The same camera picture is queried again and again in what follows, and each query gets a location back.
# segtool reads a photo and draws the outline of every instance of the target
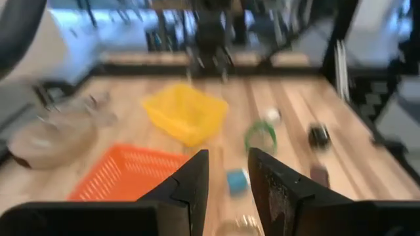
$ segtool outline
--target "black metal frame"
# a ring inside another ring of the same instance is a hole
[[[273,67],[268,66],[234,66],[228,70],[229,75],[239,75],[243,77],[250,76],[264,76],[272,77],[273,79],[278,78],[279,76],[287,77],[288,79],[294,77],[304,78],[308,75],[314,75],[317,78],[325,77],[331,85],[335,86],[335,53],[334,48],[337,41],[345,41],[348,29],[352,22],[354,13],[356,12],[359,0],[344,0],[341,1],[341,6],[339,7],[338,16],[335,19],[335,26],[333,28],[332,34],[329,38],[328,47],[325,52],[324,61],[321,67],[314,66],[279,66]],[[162,77],[165,75],[186,75],[187,66],[170,66],[170,65],[133,65],[130,64],[116,64],[111,62],[99,62],[97,65],[93,66],[92,70],[85,76],[82,82],[86,81],[92,76],[158,76]],[[358,86],[358,81],[383,81],[384,83],[391,83],[390,90],[388,91],[388,96],[386,96],[384,104],[388,101],[390,95],[396,90],[398,82],[400,81],[399,70],[384,68],[373,68],[373,67],[349,67],[348,76],[352,88],[350,90],[350,97],[355,96],[364,96],[366,95],[366,83],[361,83]],[[45,81],[45,84],[48,85],[46,89],[62,89],[63,93],[67,96],[71,96],[76,92],[80,87],[80,84],[72,86],[67,83],[61,83],[56,81]],[[389,146],[390,142],[376,129],[373,124],[377,114],[372,117],[367,117],[360,111],[360,106],[363,105],[363,102],[359,101],[350,101],[348,102],[349,107],[359,116],[359,118],[366,124],[367,128],[370,129],[373,139],[376,144],[380,144],[388,148],[390,152],[396,157],[396,160],[401,164],[401,166],[406,169],[411,177],[420,185],[420,176],[414,171],[404,159],[404,150],[405,147],[398,142],[393,142]],[[377,113],[380,113],[385,105],[379,106],[377,108]]]

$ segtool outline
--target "orange basket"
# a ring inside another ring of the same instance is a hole
[[[123,144],[111,147],[68,197],[70,201],[136,201],[188,157]]]

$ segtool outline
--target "wooden table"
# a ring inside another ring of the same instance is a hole
[[[172,60],[182,63],[182,56],[149,59],[139,55],[109,56],[109,60],[135,63]],[[256,60],[239,56],[242,61]],[[278,57],[277,63],[306,64],[306,56]],[[269,108],[279,108],[283,122],[276,126],[278,150],[276,158],[308,176],[310,165],[323,164],[330,176],[331,188],[351,199],[418,199],[419,188],[388,151],[371,145],[370,132],[363,122],[336,95],[328,82],[313,77],[278,80],[233,78],[227,84],[219,80],[194,81],[197,89],[226,100],[230,109],[222,130],[200,147],[187,148],[155,128],[140,101],[167,85],[185,81],[184,77],[166,78],[93,78],[81,95],[109,91],[110,109],[119,121],[100,128],[97,143],[72,164],[52,171],[27,170],[9,161],[0,170],[0,210],[26,201],[64,200],[74,185],[98,158],[115,142],[160,149],[171,153],[193,154],[210,151],[209,200],[205,235],[220,221],[241,215],[258,218],[251,191],[232,198],[226,185],[226,170],[246,168],[243,135],[253,121]],[[322,122],[329,129],[332,147],[325,153],[312,152],[307,142],[310,123]]]

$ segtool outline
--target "wall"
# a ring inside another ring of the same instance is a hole
[[[380,30],[392,10],[401,5],[404,0],[359,0],[358,12],[353,21],[353,27],[358,30]]]
[[[0,0],[1,8],[3,8],[6,1]],[[42,74],[47,69],[55,68],[61,64],[67,53],[67,45],[62,39],[53,16],[45,9],[41,25],[32,45],[20,63],[5,80],[8,81],[15,77],[34,77],[34,73]]]

